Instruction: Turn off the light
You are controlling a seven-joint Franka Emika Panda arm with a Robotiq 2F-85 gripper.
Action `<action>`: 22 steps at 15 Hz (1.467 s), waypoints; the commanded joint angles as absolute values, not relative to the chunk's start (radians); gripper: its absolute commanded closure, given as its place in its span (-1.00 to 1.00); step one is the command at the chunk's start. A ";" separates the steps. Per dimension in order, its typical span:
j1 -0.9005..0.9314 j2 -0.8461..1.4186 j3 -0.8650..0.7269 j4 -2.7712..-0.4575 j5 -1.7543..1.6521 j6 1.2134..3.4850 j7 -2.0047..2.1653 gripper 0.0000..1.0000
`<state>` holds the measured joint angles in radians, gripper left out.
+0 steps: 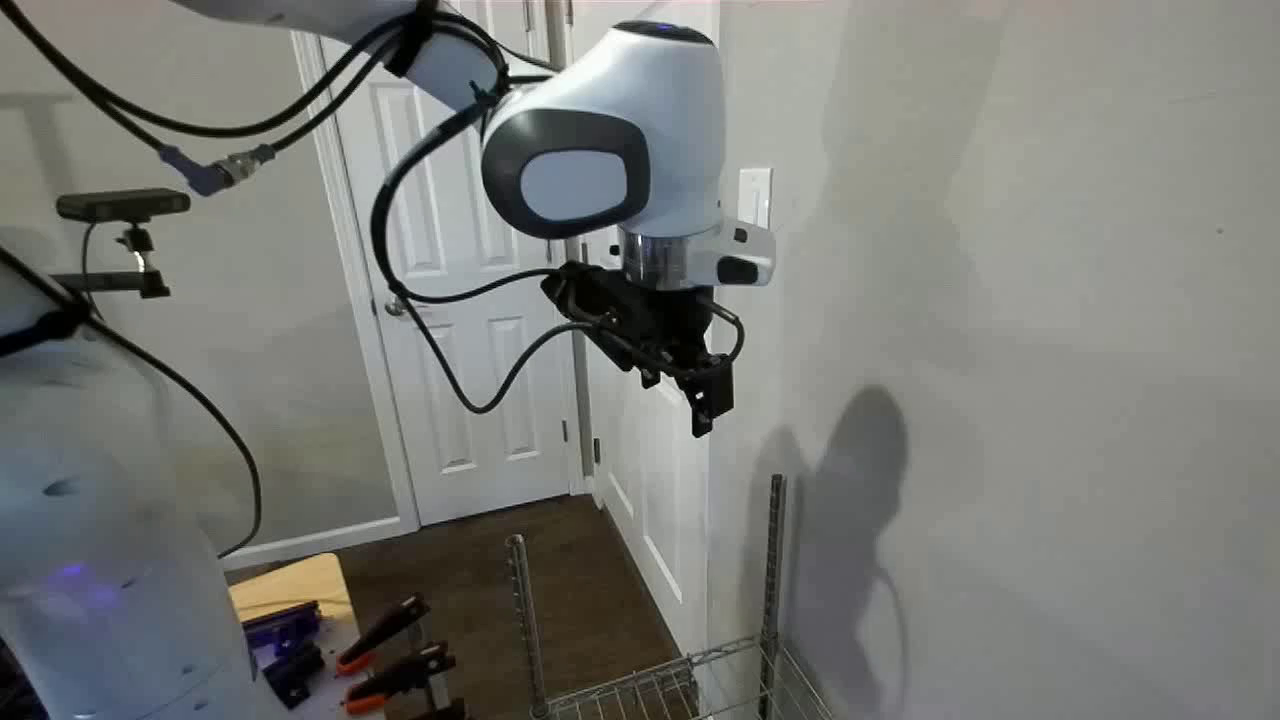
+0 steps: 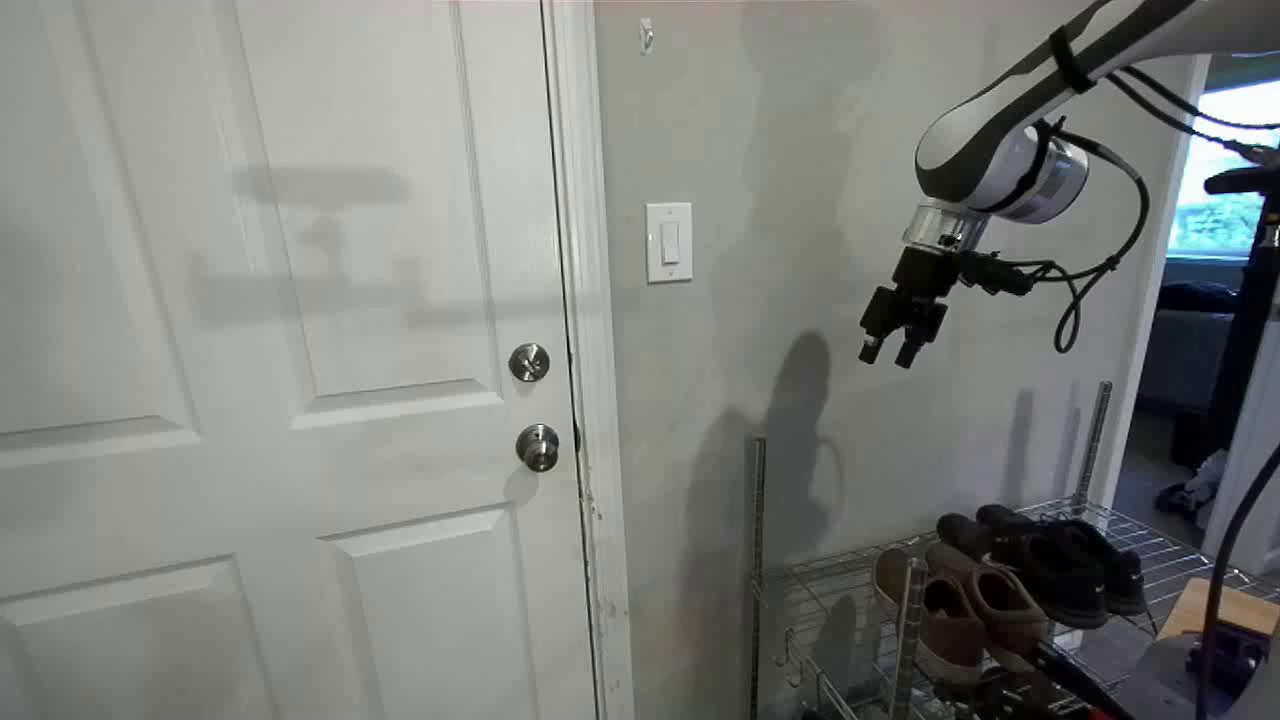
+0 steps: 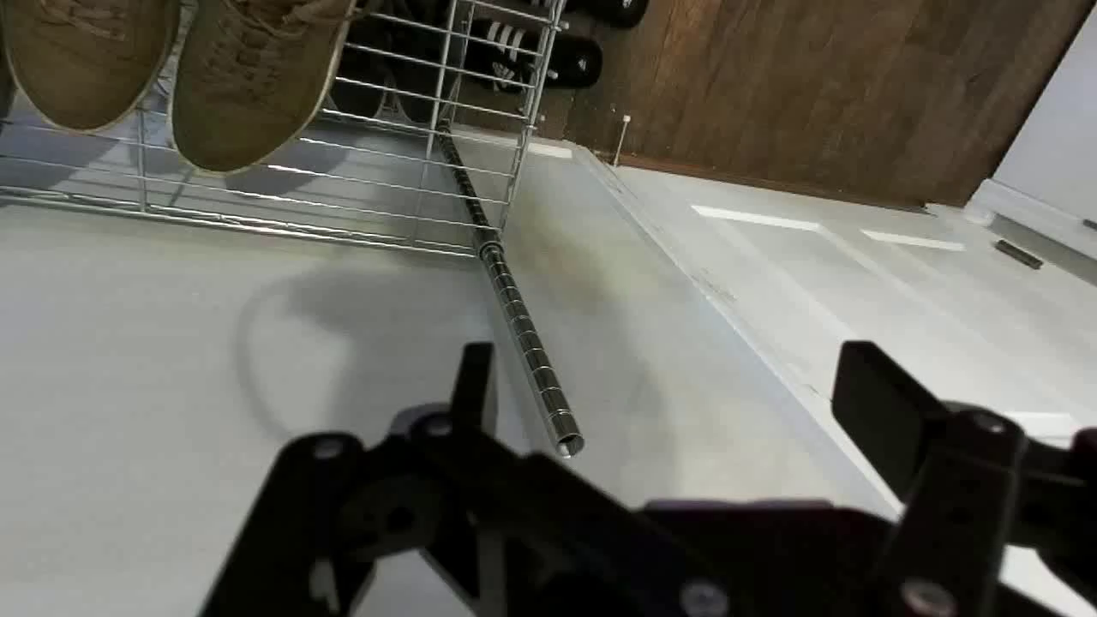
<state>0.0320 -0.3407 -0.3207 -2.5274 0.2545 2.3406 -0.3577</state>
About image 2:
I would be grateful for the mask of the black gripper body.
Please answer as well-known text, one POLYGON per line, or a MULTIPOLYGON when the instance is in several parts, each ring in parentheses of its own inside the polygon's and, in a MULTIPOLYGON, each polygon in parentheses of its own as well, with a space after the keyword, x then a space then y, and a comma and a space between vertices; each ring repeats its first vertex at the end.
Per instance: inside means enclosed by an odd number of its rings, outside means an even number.
POLYGON ((874 342, 906 334, 908 342, 927 345, 945 320, 945 296, 957 287, 959 268, 953 252, 906 247, 893 283, 878 287, 862 330, 874 342))

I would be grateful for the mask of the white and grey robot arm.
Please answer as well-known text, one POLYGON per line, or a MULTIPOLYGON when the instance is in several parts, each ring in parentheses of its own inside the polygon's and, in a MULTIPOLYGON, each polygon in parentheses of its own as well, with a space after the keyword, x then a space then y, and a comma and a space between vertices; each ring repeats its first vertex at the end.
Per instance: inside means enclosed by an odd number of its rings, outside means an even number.
POLYGON ((898 363, 908 370, 939 337, 957 283, 978 283, 990 296, 1071 283, 1071 273, 1052 260, 979 252, 990 220, 1058 220, 1089 185, 1096 144, 1052 123, 1052 109, 1141 62, 1277 47, 1277 0, 1094 0, 1052 29, 1025 62, 919 137, 924 206, 906 234, 893 283, 878 287, 862 316, 862 361, 874 363, 899 334, 898 363))

